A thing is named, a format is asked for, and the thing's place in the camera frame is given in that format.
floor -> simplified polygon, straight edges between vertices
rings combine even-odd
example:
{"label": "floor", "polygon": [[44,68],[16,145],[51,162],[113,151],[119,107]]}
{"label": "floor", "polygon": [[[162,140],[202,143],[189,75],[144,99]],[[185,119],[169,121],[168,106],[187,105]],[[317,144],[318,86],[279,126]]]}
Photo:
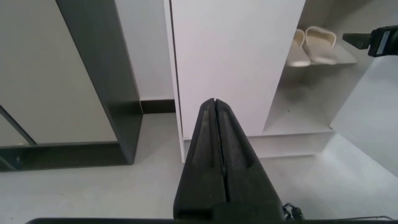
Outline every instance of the floor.
{"label": "floor", "polygon": [[[398,218],[398,178],[339,135],[318,156],[261,162],[281,200],[299,206],[307,219]],[[182,169],[175,114],[148,114],[133,166],[0,173],[0,223],[172,218]]]}

white cabinet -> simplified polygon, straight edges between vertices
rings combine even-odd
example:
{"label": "white cabinet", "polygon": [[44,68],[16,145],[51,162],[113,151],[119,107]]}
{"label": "white cabinet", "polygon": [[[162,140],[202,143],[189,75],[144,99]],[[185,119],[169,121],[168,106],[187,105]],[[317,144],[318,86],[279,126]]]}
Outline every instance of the white cabinet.
{"label": "white cabinet", "polygon": [[4,1],[0,27],[0,105],[36,143],[116,141],[55,1]]}
{"label": "white cabinet", "polygon": [[[166,12],[170,11],[168,1],[165,4]],[[398,93],[392,60],[397,59],[375,60],[367,50],[358,50],[341,37],[396,25],[397,1],[172,0],[171,7],[172,20],[166,20],[174,25],[174,30],[168,26],[168,34],[170,53],[176,59],[174,88],[177,113],[181,112],[177,118],[183,161],[199,106],[209,98],[231,106],[259,157],[318,153],[335,131],[348,139],[357,137],[352,142],[364,152],[371,151],[366,153],[375,160],[376,147],[385,141],[389,147],[385,147],[384,159],[394,155],[398,141],[393,137],[397,132],[393,98]],[[336,34],[336,65],[285,65],[296,28],[308,26]],[[383,66],[389,70],[378,78],[382,63],[388,63]],[[379,85],[369,86],[364,79]],[[382,80],[390,88],[382,90]],[[376,102],[376,96],[384,100]],[[372,115],[354,112],[374,105],[379,108]],[[387,126],[383,134],[377,134],[370,123]],[[366,139],[374,144],[366,144]],[[380,163],[388,166],[392,162]]]}
{"label": "white cabinet", "polygon": [[173,0],[183,137],[209,98],[232,107],[247,135],[261,133],[304,0]]}

white slide sandal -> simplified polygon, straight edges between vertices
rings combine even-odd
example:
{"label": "white slide sandal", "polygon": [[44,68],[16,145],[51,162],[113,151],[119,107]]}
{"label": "white slide sandal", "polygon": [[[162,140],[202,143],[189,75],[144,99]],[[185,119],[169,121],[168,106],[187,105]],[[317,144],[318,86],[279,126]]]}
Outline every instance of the white slide sandal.
{"label": "white slide sandal", "polygon": [[292,45],[290,46],[286,64],[290,67],[306,67],[311,64],[311,60],[303,49],[305,40],[304,31],[297,29],[294,34]]}
{"label": "white slide sandal", "polygon": [[311,26],[305,31],[304,49],[311,60],[317,63],[335,65],[336,55],[333,47],[336,34],[321,27]]}

